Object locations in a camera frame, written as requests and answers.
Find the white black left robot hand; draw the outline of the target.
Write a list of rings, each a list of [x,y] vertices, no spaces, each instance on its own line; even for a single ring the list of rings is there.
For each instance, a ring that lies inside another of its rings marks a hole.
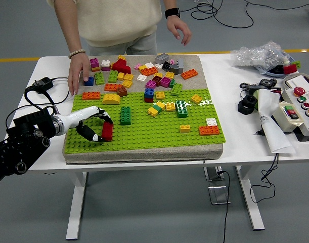
[[[83,121],[90,117],[98,117],[106,122],[113,124],[109,114],[97,106],[84,108],[68,115],[55,115],[52,117],[53,124],[56,128],[56,136],[64,135],[71,128],[76,128],[76,131],[85,139],[93,142],[104,142],[100,135],[97,135],[91,128],[83,124]]]

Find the person's right hand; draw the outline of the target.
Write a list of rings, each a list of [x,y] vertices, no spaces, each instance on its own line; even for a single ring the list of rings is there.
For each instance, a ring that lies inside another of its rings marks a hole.
[[[82,75],[83,81],[87,82],[89,80],[89,71],[90,60],[86,53],[81,52],[71,57],[68,87],[72,96],[78,93],[80,75]]]

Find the person's left hand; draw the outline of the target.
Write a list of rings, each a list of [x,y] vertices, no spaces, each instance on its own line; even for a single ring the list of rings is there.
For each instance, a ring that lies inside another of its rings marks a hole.
[[[191,38],[192,32],[188,25],[182,21],[178,16],[173,15],[167,18],[166,23],[167,29],[172,33],[172,35],[179,41],[183,46],[186,46]]]

